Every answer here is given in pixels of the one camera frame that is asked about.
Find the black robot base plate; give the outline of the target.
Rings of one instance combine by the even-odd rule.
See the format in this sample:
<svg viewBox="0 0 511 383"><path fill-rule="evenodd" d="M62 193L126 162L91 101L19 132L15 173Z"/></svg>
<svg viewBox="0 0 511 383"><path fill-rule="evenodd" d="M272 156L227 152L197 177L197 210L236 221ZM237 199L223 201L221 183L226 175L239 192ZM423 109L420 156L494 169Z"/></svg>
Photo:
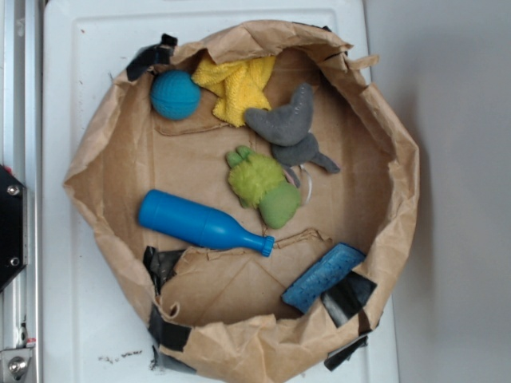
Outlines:
<svg viewBox="0 0 511 383"><path fill-rule="evenodd" d="M26 187L1 165L1 292L26 266Z"/></svg>

